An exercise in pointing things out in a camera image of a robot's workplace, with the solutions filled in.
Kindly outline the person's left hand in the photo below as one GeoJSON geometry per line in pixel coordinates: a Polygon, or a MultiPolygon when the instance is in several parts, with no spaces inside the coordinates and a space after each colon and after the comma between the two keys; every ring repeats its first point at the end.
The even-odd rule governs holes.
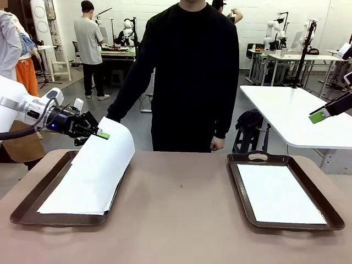
{"type": "Polygon", "coordinates": [[[221,150],[224,148],[224,146],[225,146],[225,139],[220,139],[215,136],[212,138],[212,141],[210,144],[211,151],[221,150]]]}

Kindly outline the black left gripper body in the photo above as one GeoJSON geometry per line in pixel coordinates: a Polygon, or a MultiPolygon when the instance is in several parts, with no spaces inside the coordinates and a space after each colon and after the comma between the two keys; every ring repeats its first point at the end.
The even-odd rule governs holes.
{"type": "Polygon", "coordinates": [[[67,135],[71,138],[83,136],[80,114],[67,109],[52,109],[46,114],[45,128],[49,131],[67,135]]]}

